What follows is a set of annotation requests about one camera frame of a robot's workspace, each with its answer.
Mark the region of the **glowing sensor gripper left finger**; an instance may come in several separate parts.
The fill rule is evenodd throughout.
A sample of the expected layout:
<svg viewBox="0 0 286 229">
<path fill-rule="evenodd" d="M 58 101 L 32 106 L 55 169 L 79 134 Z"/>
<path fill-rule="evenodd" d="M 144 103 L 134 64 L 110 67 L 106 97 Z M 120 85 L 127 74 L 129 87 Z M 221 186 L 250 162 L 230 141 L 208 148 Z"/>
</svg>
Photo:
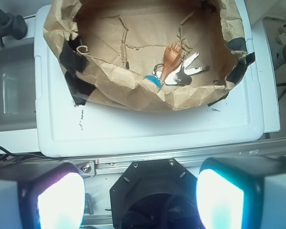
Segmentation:
<svg viewBox="0 0 286 229">
<path fill-rule="evenodd" d="M 0 229 L 78 229 L 85 184 L 69 162 L 0 162 Z"/>
</svg>

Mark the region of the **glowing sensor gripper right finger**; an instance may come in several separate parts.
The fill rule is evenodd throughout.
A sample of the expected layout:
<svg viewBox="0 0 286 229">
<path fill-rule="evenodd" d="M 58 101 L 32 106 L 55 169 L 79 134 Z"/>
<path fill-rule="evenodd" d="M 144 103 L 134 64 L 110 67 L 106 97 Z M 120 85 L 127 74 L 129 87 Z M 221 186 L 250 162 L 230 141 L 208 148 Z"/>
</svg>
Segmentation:
<svg viewBox="0 0 286 229">
<path fill-rule="evenodd" d="M 196 201 L 207 229 L 286 229 L 286 156 L 207 158 Z"/>
</svg>

